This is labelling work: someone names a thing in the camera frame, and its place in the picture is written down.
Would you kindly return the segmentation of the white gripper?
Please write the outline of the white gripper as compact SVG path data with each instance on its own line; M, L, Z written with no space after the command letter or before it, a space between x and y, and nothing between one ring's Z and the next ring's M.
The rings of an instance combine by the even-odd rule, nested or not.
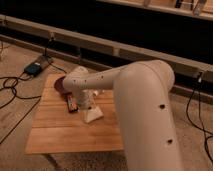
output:
M91 90L83 90L78 94L77 104L81 109L89 109L93 102L93 94Z

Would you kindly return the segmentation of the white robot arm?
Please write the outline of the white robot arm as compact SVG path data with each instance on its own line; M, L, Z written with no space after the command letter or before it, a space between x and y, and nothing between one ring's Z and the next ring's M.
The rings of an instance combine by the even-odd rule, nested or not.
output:
M174 71L162 60L138 61L82 76L68 74L65 90L111 89L129 171L184 171L169 91Z

